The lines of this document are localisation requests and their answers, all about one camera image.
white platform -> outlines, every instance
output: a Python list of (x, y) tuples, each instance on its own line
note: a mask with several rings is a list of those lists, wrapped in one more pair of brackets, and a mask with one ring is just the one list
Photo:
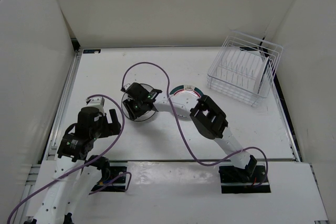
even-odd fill
[[(55, 161), (44, 161), (36, 187), (51, 181)], [(81, 224), (297, 223), (327, 220), (309, 164), (270, 162), (271, 193), (222, 194), (218, 167), (188, 162), (129, 162), (126, 193), (88, 196)], [(31, 200), (36, 213), (43, 193)]]
[[(134, 63), (150, 61), (168, 72), (171, 89), (181, 84), (190, 84), (209, 95), (227, 114), (229, 126), (242, 146), (260, 147), (270, 159), (293, 159), (288, 132), (272, 91), (262, 105), (254, 109), (207, 88), (206, 74), (218, 51), (219, 48), (216, 47), (161, 47), (102, 49), (99, 54), (83, 54), (68, 109), (63, 114), (56, 145), (61, 140), (64, 130), (77, 121), (77, 114), (86, 105), (87, 96), (102, 93), (120, 103), (124, 72)], [(153, 66), (140, 65), (133, 68), (128, 73), (125, 83), (135, 81), (147, 83), (163, 91), (166, 89), (164, 74)], [(110, 108), (114, 106), (107, 101), (105, 110)], [(223, 151), (213, 141), (203, 138), (192, 122), (181, 121), (181, 126), (198, 158), (224, 157)], [(97, 140), (93, 152), (100, 154), (114, 138), (113, 136)], [(257, 158), (262, 158), (257, 151), (251, 153)], [(106, 157), (111, 160), (129, 161), (192, 159), (182, 142), (173, 115), (169, 113), (160, 113), (150, 123), (127, 120), (123, 135)]]

round disk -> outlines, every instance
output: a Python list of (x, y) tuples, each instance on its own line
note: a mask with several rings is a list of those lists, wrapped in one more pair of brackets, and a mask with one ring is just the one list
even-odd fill
[[(141, 86), (143, 86), (145, 89), (147, 89), (149, 92), (152, 91), (153, 87), (148, 85), (148, 84), (144, 84), (144, 83), (141, 83), (140, 84)], [(148, 120), (149, 118), (151, 118), (155, 113), (156, 111), (147, 111), (146, 113), (144, 113), (141, 117), (135, 119), (135, 120), (132, 120), (130, 119), (130, 116), (128, 114), (128, 111), (126, 110), (124, 104), (122, 103), (124, 100), (128, 99), (128, 94), (124, 93), (124, 95), (122, 96), (121, 98), (121, 109), (122, 109), (122, 112), (124, 113), (124, 115), (131, 121), (133, 122), (143, 122), (143, 121), (146, 121)]]
[(203, 95), (203, 92), (195, 86), (180, 85), (172, 89), (172, 91), (170, 91), (169, 94), (173, 96), (182, 96), (183, 98), (189, 98), (189, 99), (197, 98), (198, 99), (198, 98), (201, 98), (201, 96)]

white enclosure panel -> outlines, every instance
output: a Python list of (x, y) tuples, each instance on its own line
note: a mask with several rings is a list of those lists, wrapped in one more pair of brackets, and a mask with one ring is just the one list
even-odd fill
[(84, 47), (214, 45), (230, 29), (272, 38), (293, 0), (58, 0)]
[(285, 49), (278, 76), (303, 159), (336, 223), (335, 0), (296, 0), (274, 42)]
[(56, 0), (0, 1), (0, 222), (39, 160), (74, 53)]
[[(268, 158), (293, 159), (287, 131), (272, 92), (258, 108), (252, 108), (207, 87), (207, 72), (219, 48), (166, 47), (102, 49), (100, 54), (81, 56), (75, 84), (68, 109), (58, 131), (57, 145), (64, 130), (77, 121), (78, 112), (86, 105), (89, 95), (102, 93), (118, 103), (123, 93), (121, 80), (125, 71), (139, 61), (159, 64), (169, 74), (172, 90), (182, 84), (193, 85), (209, 95), (226, 113), (229, 127), (244, 147), (260, 147)], [(154, 88), (166, 90), (166, 77), (160, 69), (139, 65), (129, 71), (126, 83), (147, 83)], [(115, 108), (106, 101), (105, 110)], [(192, 121), (181, 121), (181, 126), (196, 156), (202, 159), (220, 159), (224, 152), (218, 145), (202, 137)], [(93, 152), (104, 151), (115, 136), (98, 139)], [(251, 150), (257, 158), (258, 151)], [(115, 147), (106, 154), (112, 160), (175, 160), (189, 159), (172, 114), (161, 112), (154, 120), (142, 123), (126, 120), (123, 135)]]
[[(128, 166), (129, 191), (88, 196), (79, 210), (80, 223), (314, 224), (327, 219), (308, 164), (270, 162), (267, 194), (222, 194), (218, 166), (186, 162)], [(51, 181), (52, 171), (52, 164), (42, 165), (36, 189)], [(42, 202), (43, 197), (34, 197), (27, 214), (34, 215)]]

metal frame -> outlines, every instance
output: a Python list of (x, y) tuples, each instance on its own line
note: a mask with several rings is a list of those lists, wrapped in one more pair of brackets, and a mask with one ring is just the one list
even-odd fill
[(78, 66), (79, 66), (79, 62), (80, 62), (80, 58), (81, 58), (81, 51), (76, 51), (75, 52), (75, 57), (71, 63), (71, 67), (69, 69), (68, 75), (67, 75), (67, 79), (66, 79), (66, 83), (64, 85), (63, 88), (63, 92), (62, 92), (62, 96), (57, 108), (57, 112), (55, 115), (55, 119), (50, 131), (50, 135), (48, 138), (48, 142), (47, 142), (47, 146), (46, 146), (46, 151), (43, 155), (43, 160), (47, 160), (48, 156), (49, 156), (49, 151), (50, 151), (50, 147), (55, 146), (55, 142), (56, 142), (56, 137), (58, 134), (58, 130), (60, 127), (60, 123), (63, 117), (63, 113), (64, 110), (66, 109), (66, 107), (68, 106), (69, 103), (69, 98), (72, 92), (72, 89), (74, 87), (74, 82), (76, 79), (76, 74), (77, 74), (77, 70), (78, 70)]
[(280, 97), (279, 97), (277, 88), (276, 88), (275, 85), (274, 85), (274, 82), (272, 82), (272, 87), (271, 87), (271, 89), (272, 89), (273, 95), (274, 95), (275, 98), (276, 98), (278, 108), (279, 108), (279, 110), (280, 110), (280, 112), (281, 112), (281, 115), (282, 115), (282, 121), (283, 121), (283, 123), (285, 124), (286, 133), (287, 133), (287, 138), (289, 139), (289, 144), (290, 144), (291, 149), (292, 149), (292, 151), (293, 151), (293, 156), (294, 156), (294, 158), (295, 158), (295, 161), (296, 161), (296, 162), (301, 162), (301, 160), (300, 160), (300, 156), (299, 156), (299, 153), (298, 153), (298, 150), (296, 149), (296, 145), (295, 145), (293, 136), (292, 136), (292, 134), (291, 134), (291, 131), (290, 131), (290, 128), (289, 128), (287, 119), (286, 119), (286, 115), (285, 115), (285, 112), (283, 111), (283, 107), (282, 107), (282, 105), (281, 105)]
[[(21, 200), (25, 199), (28, 195), (32, 194), (34, 192), (35, 183), (37, 180), (38, 173), (40, 171), (41, 165), (32, 165), (30, 168), (30, 172), (28, 174), (27, 180), (26, 180), (26, 186), (22, 193)], [(14, 216), (13, 224), (22, 224), (25, 221), (29, 220), (29, 217), (27, 217), (27, 209), (29, 206), (29, 202), (24, 203), (16, 212), (16, 215)]]
[[(188, 47), (188, 46), (170, 46), (170, 47)], [(53, 127), (51, 128), (51, 132), (50, 132), (50, 136), (49, 136), (49, 139), (48, 139), (46, 151), (45, 151), (44, 156), (43, 156), (43, 160), (47, 160), (49, 156), (54, 156), (55, 153), (56, 153), (56, 149), (57, 149), (57, 147), (55, 146), (56, 136), (57, 136), (57, 133), (58, 133), (58, 130), (59, 130), (59, 127), (60, 127), (60, 122), (61, 122), (61, 119), (63, 117), (63, 113), (65, 111), (65, 108), (68, 106), (68, 103), (69, 103), (69, 100), (70, 100), (71, 92), (72, 92), (72, 89), (74, 87), (73, 84), (74, 84), (75, 79), (76, 79), (76, 74), (77, 74), (77, 71), (78, 71), (78, 67), (79, 67), (79, 63), (80, 63), (80, 59), (81, 59), (83, 50), (84, 49), (80, 48), (79, 51), (76, 52), (74, 61), (72, 62), (71, 68), (69, 70), (68, 77), (67, 77), (67, 80), (66, 80), (66, 84), (64, 86), (64, 90), (63, 90), (62, 97), (61, 97), (61, 100), (60, 100), (60, 104), (58, 106), (58, 110), (57, 110), (57, 113), (56, 113), (56, 116), (55, 116), (55, 120), (54, 120), (54, 123), (52, 125)], [(290, 128), (289, 128), (285, 113), (283, 111), (281, 101), (280, 101), (280, 97), (278, 95), (278, 92), (277, 92), (277, 89), (274, 85), (274, 82), (271, 85), (271, 89), (272, 89), (272, 92), (273, 92), (273, 94), (276, 98), (278, 108), (281, 112), (280, 114), (281, 114), (281, 117), (282, 117), (282, 121), (285, 124), (287, 137), (289, 139), (289, 145), (290, 145), (290, 147), (292, 149), (292, 152), (293, 152), (293, 159), (296, 162), (301, 162), (300, 157), (299, 157), (299, 153), (296, 149), (294, 139), (291, 135)]]

white wire rack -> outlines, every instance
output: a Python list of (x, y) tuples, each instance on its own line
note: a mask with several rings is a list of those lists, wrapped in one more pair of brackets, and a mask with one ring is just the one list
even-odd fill
[(223, 43), (208, 72), (208, 86), (253, 107), (268, 96), (282, 47), (238, 31)]

